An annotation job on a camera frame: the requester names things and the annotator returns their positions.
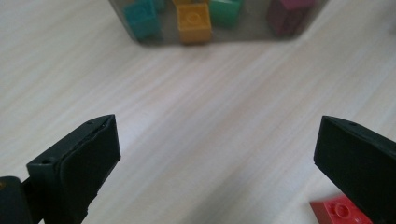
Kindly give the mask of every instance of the teal lego brick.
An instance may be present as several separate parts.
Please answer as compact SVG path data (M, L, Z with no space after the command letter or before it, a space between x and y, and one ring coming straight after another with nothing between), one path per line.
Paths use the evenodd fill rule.
M210 20L214 26L231 28L238 21L242 0L211 0Z
M152 0L137 0L125 7L123 13L137 40L161 33L161 25Z

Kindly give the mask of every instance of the red lego brick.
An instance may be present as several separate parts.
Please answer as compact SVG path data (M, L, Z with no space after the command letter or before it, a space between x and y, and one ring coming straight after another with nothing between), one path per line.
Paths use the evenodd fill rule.
M267 12L267 22L276 35L300 33L316 0L272 0Z
M320 224L373 224L346 195L310 204Z

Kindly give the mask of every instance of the wood grain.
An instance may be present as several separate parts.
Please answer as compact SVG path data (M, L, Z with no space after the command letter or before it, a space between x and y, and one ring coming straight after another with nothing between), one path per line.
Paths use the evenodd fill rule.
M116 114L122 159L84 223L317 223L322 115L396 140L396 3L332 0L299 38L143 47L106 0L0 6L0 175Z

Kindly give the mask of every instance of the lego stud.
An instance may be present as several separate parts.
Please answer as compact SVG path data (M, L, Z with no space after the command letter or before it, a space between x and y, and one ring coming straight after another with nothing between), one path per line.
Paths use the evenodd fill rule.
M186 20L191 25L198 25L201 23L201 16L196 12L190 12L187 14Z
M334 212L340 218L344 218L344 219L350 218L349 208L343 203L337 203L334 207Z

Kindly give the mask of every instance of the yellow lego brick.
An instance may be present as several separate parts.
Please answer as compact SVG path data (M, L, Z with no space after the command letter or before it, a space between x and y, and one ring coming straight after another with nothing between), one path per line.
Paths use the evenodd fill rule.
M206 3L178 5L177 25L184 44L203 43L212 37L209 9Z

